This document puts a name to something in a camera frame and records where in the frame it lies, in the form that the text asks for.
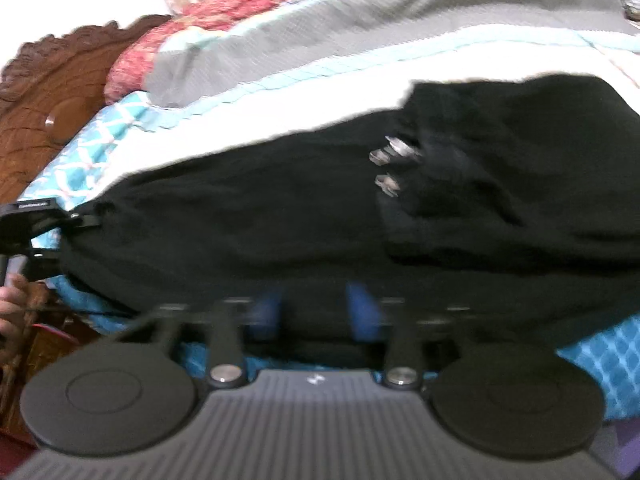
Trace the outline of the person's left hand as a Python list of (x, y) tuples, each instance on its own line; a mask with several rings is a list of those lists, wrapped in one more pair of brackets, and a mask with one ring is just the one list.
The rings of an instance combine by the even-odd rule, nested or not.
[(1, 350), (10, 352), (22, 340), (26, 314), (35, 307), (42, 286), (31, 283), (22, 274), (11, 273), (1, 286)]

